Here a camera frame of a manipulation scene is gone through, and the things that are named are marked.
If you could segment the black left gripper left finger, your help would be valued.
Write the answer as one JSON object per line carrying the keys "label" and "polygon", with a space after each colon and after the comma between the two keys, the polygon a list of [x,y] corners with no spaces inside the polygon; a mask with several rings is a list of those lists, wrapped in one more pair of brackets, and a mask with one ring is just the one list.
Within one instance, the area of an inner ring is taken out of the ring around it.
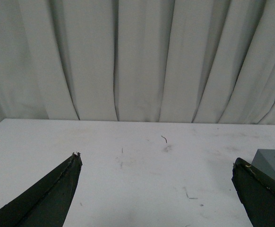
{"label": "black left gripper left finger", "polygon": [[0,208],[0,227],[63,226],[77,188],[81,166],[80,153],[73,153]]}

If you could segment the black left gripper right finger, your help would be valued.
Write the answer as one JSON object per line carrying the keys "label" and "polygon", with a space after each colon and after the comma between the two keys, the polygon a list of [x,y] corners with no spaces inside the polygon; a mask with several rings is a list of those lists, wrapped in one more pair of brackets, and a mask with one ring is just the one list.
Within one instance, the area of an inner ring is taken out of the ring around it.
{"label": "black left gripper right finger", "polygon": [[275,227],[275,180],[239,157],[232,183],[252,225]]}

